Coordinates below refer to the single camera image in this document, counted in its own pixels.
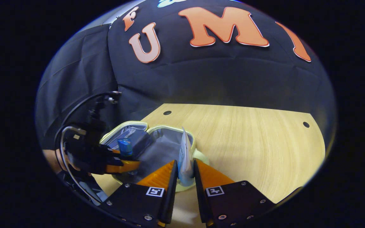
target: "blue can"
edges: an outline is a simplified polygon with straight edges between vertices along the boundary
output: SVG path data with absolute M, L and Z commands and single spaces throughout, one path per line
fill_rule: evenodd
M 120 155 L 129 157 L 133 155 L 132 141 L 130 138 L 118 139 Z

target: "wooden table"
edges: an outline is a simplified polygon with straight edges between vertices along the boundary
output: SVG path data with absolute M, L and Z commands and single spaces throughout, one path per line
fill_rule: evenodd
M 278 203 L 310 180 L 325 157 L 323 136 L 308 113 L 221 105 L 163 104 L 142 119 L 194 134 L 210 165 L 234 181 L 247 180 Z M 95 175 L 107 195 L 120 185 Z M 175 196 L 170 228 L 204 227 L 195 187 Z

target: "light blue logo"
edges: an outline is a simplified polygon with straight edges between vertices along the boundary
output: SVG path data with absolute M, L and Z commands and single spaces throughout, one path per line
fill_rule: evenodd
M 159 8 L 166 7 L 173 3 L 179 3 L 179 2 L 184 2 L 184 1 L 187 1 L 187 0 L 160 0 L 160 1 L 158 1 L 159 4 L 157 7 L 159 7 Z

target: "orange letter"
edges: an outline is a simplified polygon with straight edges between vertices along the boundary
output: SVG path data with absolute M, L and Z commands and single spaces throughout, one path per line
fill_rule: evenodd
M 136 57 L 140 62 L 148 63 L 156 60 L 158 55 L 160 54 L 160 43 L 158 42 L 158 38 L 155 31 L 156 23 L 152 22 L 146 27 L 142 29 L 143 33 L 146 33 L 147 38 L 149 39 L 151 51 L 146 53 L 143 51 L 142 45 L 140 44 L 139 37 L 140 34 L 136 33 L 129 39 L 129 44 L 132 45 L 133 51 L 135 52 Z
M 135 23 L 135 21 L 132 21 L 136 17 L 136 10 L 138 10 L 139 6 L 134 7 L 126 16 L 123 18 L 123 21 L 125 22 L 125 32 Z
M 285 27 L 284 25 L 277 23 L 277 25 L 281 26 L 281 28 L 283 28 L 288 35 L 290 36 L 292 43 L 294 44 L 294 53 L 299 57 L 302 58 L 303 60 L 307 61 L 307 62 L 311 62 L 311 58 L 308 55 L 307 51 L 304 48 L 304 45 L 302 45 L 301 41 L 299 40 L 299 38 L 297 37 L 297 35 L 292 32 L 291 30 L 289 30 L 287 27 Z
M 236 41 L 245 45 L 268 47 L 269 43 L 262 35 L 256 24 L 246 10 L 226 7 L 222 17 L 209 12 L 201 7 L 193 7 L 180 11 L 180 16 L 188 19 L 194 39 L 191 46 L 200 47 L 213 45 L 215 38 L 209 36 L 205 27 L 209 28 L 223 42 L 229 43 L 232 38 L 233 28 L 236 26 L 239 35 Z

